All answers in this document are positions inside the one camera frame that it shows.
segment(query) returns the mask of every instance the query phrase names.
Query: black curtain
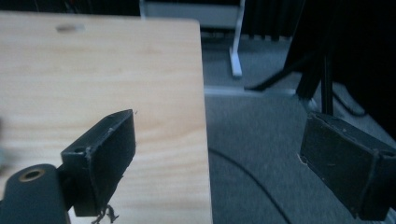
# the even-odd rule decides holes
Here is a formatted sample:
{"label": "black curtain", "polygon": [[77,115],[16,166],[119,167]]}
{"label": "black curtain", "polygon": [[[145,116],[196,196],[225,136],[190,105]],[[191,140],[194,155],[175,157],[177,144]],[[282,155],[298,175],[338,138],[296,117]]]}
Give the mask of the black curtain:
{"label": "black curtain", "polygon": [[212,5],[239,5],[239,0],[150,0],[150,2],[212,4]]}
{"label": "black curtain", "polygon": [[275,41],[280,36],[290,37],[303,5],[304,0],[247,0],[242,34],[271,36]]}
{"label": "black curtain", "polygon": [[64,12],[62,0],[0,0],[0,10]]}

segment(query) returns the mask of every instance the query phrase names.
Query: wood grain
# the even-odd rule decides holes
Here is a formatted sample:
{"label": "wood grain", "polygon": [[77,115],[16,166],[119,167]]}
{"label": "wood grain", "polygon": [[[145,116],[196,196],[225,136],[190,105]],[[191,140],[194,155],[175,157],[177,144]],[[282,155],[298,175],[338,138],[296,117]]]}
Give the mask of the wood grain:
{"label": "wood grain", "polygon": [[0,13],[0,194],[132,108],[136,155],[110,201],[116,223],[211,223],[201,57],[195,21]]}

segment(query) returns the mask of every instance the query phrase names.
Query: stand leg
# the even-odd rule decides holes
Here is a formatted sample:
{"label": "stand leg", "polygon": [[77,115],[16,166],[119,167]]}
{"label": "stand leg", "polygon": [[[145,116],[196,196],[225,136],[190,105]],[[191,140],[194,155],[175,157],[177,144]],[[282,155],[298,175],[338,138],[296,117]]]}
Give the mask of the stand leg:
{"label": "stand leg", "polygon": [[324,57],[321,80],[322,113],[332,115],[332,65],[328,56]]}
{"label": "stand leg", "polygon": [[244,19],[244,12],[245,12],[245,0],[241,0],[240,6],[239,6],[239,12],[238,12],[238,19],[236,20],[235,35],[233,37],[233,46],[230,47],[231,67],[233,69],[234,77],[242,76],[242,68],[241,68],[241,63],[239,62],[239,56],[238,56],[238,47],[239,47],[239,40],[241,38],[242,21]]}
{"label": "stand leg", "polygon": [[142,20],[146,19],[146,5],[145,0],[139,0],[139,10],[140,10],[140,18]]}
{"label": "stand leg", "polygon": [[272,75],[271,77],[265,79],[264,82],[262,82],[261,84],[256,85],[254,87],[246,87],[245,89],[251,90],[251,91],[265,91],[266,89],[270,88],[272,85],[276,84],[281,79],[290,75],[291,72],[298,70],[299,68],[301,68],[301,67],[305,66],[307,63],[309,63],[310,60],[312,59],[312,55],[313,54],[309,54],[309,55],[303,57],[300,61],[298,61],[288,67],[285,67],[281,71],[279,71],[279,72],[275,73],[274,75]]}
{"label": "stand leg", "polygon": [[323,71],[323,57],[314,56],[313,66],[307,72],[303,73],[300,83],[298,84],[296,94],[301,100],[310,100],[314,97],[318,88]]}

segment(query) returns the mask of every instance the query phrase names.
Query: gray carpet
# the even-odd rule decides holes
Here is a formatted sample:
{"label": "gray carpet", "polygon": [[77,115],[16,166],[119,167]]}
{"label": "gray carpet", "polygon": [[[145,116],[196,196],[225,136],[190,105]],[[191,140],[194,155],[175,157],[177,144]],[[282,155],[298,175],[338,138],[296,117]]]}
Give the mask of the gray carpet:
{"label": "gray carpet", "polygon": [[[228,56],[230,39],[203,43],[205,85],[241,88],[281,69],[289,41],[277,43],[243,40],[240,59],[243,77],[233,78]],[[300,75],[293,74],[274,88],[296,88]],[[353,105],[342,86],[335,90]],[[356,220],[326,186],[301,164],[297,153],[303,138],[306,112],[295,97],[205,95],[208,144],[238,161],[270,191],[291,223],[364,223]],[[395,146],[370,117],[355,119],[339,105],[336,116]],[[221,223],[285,223],[268,197],[234,165],[209,153],[213,219]]]}

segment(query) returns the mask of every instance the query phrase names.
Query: dark fabric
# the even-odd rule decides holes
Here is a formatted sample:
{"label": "dark fabric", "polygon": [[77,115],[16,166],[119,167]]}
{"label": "dark fabric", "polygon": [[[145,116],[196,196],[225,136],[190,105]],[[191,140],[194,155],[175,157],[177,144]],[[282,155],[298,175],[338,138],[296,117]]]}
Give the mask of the dark fabric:
{"label": "dark fabric", "polygon": [[64,12],[62,0],[0,0],[0,10]]}
{"label": "dark fabric", "polygon": [[250,36],[290,37],[301,14],[304,0],[247,0],[242,33]]}
{"label": "dark fabric", "polygon": [[150,2],[188,3],[188,4],[213,4],[213,5],[239,5],[239,0],[150,0]]}
{"label": "dark fabric", "polygon": [[140,16],[138,0],[86,0],[91,1],[91,14]]}
{"label": "dark fabric", "polygon": [[[306,0],[298,22],[295,35],[291,42],[285,67],[288,67],[305,55],[318,50],[323,43],[328,28],[331,25],[336,4],[333,0]],[[298,72],[305,72],[307,66],[299,68]]]}
{"label": "dark fabric", "polygon": [[396,2],[361,1],[334,55],[334,73],[396,139]]}

